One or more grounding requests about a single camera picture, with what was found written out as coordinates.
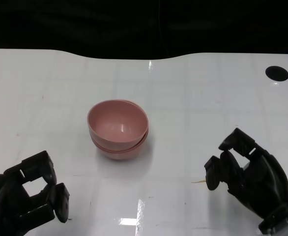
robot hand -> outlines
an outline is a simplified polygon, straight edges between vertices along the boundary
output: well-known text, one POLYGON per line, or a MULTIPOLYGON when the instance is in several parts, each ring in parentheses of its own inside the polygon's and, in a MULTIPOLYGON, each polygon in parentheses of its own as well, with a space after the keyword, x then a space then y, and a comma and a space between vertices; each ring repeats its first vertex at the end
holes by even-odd
POLYGON ((287 221, 288 180, 276 158, 238 128, 219 149, 223 151, 220 158, 212 156, 204 166, 208 189, 215 190, 225 182, 230 194, 264 219, 259 225, 263 234, 287 221), (241 168, 230 149, 246 157, 249 164, 241 168))
POLYGON ((23 236, 29 230, 55 218, 65 223, 69 213, 69 193, 57 184, 53 163, 46 151, 29 157, 0 175, 0 236, 23 236), (23 187, 40 177, 46 187, 30 197, 23 187))

white tabletop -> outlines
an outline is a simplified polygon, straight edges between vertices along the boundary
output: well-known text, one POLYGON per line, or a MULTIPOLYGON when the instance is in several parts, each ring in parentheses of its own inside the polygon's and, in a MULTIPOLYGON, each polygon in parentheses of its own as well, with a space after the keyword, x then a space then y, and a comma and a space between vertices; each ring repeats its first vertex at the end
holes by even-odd
MULTIPOLYGON (((58 51, 0 50, 0 173, 42 150, 70 192, 66 224, 29 236, 253 236, 261 219, 227 192, 209 191, 204 164, 236 127, 274 154, 288 176, 288 55, 192 54, 165 60, 91 59, 58 51), (89 109, 128 99, 150 132, 133 160, 98 154, 89 109)), ((236 155, 241 166, 247 161, 236 155)), ((28 184, 38 193, 42 181, 28 184)))

pink bowl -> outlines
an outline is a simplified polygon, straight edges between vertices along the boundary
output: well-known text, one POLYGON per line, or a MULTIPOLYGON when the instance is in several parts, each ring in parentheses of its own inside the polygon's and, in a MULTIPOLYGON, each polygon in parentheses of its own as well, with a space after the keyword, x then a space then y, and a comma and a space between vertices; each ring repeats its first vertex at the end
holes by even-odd
POLYGON ((91 140, 93 141, 93 143, 98 148, 98 151, 102 155, 104 155, 105 157, 110 158, 110 159, 114 159, 114 160, 126 160, 126 159, 130 159, 130 158, 134 158, 140 153, 140 151, 143 148, 143 144, 144 144, 147 136, 148 136, 148 131, 145 133, 142 140, 137 145, 135 145, 133 148, 130 148, 129 150, 126 150, 126 151, 116 151, 116 152, 104 149, 93 138, 91 140))
POLYGON ((135 146, 148 130, 146 113, 124 100, 108 100, 93 106, 87 122, 91 138, 101 147, 122 151, 135 146))

black hole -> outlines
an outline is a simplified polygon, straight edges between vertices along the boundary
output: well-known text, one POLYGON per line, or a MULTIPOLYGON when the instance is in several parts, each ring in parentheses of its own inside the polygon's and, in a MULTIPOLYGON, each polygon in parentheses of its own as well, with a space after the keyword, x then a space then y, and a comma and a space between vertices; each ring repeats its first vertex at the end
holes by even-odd
POLYGON ((285 81, 288 79, 288 71, 279 66, 270 66, 265 70, 268 78, 275 81, 285 81))

